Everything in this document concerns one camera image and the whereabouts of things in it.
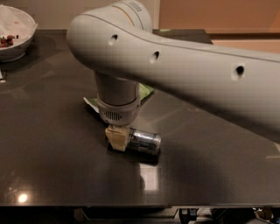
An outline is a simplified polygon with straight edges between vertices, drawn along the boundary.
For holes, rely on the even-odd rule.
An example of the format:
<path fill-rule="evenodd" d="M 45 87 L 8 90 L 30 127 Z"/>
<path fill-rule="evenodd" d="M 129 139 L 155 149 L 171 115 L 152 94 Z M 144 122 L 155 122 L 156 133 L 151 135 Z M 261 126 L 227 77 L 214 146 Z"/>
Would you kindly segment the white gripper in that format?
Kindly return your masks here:
<path fill-rule="evenodd" d="M 97 104 L 101 119 L 110 124 L 105 129 L 106 137 L 116 151 L 125 151 L 129 141 L 130 130 L 125 127 L 131 124 L 137 117 L 140 109 L 140 95 L 133 101 L 125 102 L 122 105 L 114 105 L 112 102 L 105 102 L 97 95 Z"/>

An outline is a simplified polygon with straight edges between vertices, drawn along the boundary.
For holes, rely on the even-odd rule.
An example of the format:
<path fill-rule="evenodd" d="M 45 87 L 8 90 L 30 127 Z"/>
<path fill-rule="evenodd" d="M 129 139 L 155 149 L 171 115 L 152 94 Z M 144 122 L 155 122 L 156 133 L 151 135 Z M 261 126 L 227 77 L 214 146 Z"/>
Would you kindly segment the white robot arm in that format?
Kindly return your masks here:
<path fill-rule="evenodd" d="M 129 128 L 139 110 L 141 84 L 279 140 L 278 54 L 157 36 L 137 0 L 81 13 L 66 39 L 73 56 L 95 72 L 99 114 L 115 150 L 143 141 Z"/>

